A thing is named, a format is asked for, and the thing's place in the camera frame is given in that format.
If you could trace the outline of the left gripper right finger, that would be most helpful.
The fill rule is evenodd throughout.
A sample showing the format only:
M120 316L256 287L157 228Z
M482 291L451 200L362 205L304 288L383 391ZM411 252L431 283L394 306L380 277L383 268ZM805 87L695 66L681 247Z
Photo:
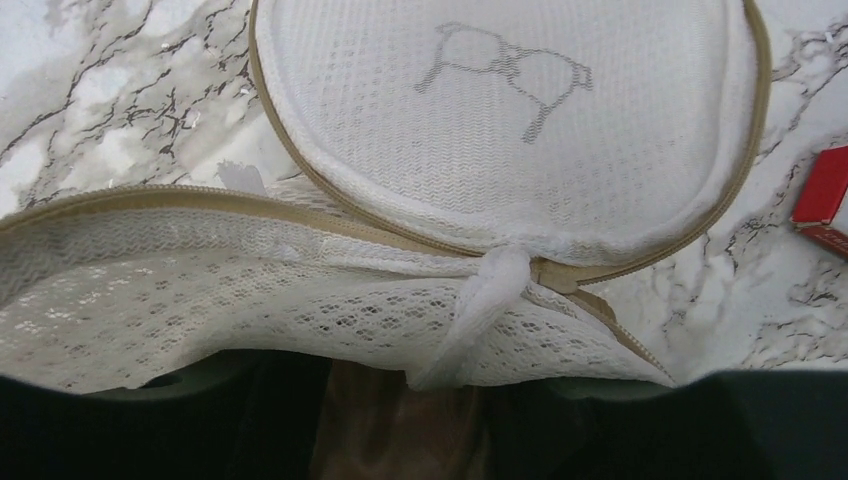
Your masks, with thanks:
M843 479L847 376L725 371L666 388L557 379L489 391L499 479Z

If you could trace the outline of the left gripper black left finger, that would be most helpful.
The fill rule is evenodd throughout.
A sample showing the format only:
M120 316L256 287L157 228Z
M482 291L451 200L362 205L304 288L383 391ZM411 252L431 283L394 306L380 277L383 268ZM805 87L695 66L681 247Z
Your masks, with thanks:
M230 351L137 389L1 381L5 479L304 479L331 363Z

